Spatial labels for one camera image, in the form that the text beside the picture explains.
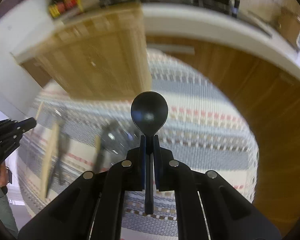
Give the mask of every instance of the green pants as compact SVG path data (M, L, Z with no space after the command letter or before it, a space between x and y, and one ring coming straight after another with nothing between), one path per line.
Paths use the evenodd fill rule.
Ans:
M0 198L0 220L7 230L15 237L18 236L18 228L13 217L7 196Z

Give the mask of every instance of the human hand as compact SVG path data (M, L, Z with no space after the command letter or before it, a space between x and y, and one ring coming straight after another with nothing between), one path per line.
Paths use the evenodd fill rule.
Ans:
M8 171L5 163L3 162L0 165L0 187L6 186L8 182L9 182Z

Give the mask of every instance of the wooden floor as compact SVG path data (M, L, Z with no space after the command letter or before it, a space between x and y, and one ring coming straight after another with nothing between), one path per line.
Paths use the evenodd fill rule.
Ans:
M147 42L193 47L194 54L167 53L208 77L247 120L260 151L253 203L284 236L300 217L300 82L226 46L150 35Z

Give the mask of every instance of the black spoon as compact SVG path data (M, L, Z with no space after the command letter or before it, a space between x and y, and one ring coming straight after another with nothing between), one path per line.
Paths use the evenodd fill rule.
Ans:
M163 126L168 117L168 105L162 95L143 92L132 102L131 117L135 125L146 136L146 197L145 213L152 215L153 207L153 136Z
M132 102L131 117L146 137L152 137L167 120L167 102L157 92L143 92Z

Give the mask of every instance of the metal rivet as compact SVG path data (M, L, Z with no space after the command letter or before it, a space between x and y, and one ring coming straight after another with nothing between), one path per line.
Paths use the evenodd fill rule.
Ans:
M84 174L83 174L83 178L84 179L92 179L93 177L93 173L91 171L86 171Z
M178 167L179 166L179 162L176 161L176 160L171 160L171 161L169 161L169 165L171 167Z
M123 167L130 167L130 166L132 165L132 162L129 161L129 160L124 160L124 161L121 163L121 165L122 165Z
M209 178L215 179L217 177L217 173L215 171L208 171L207 175Z

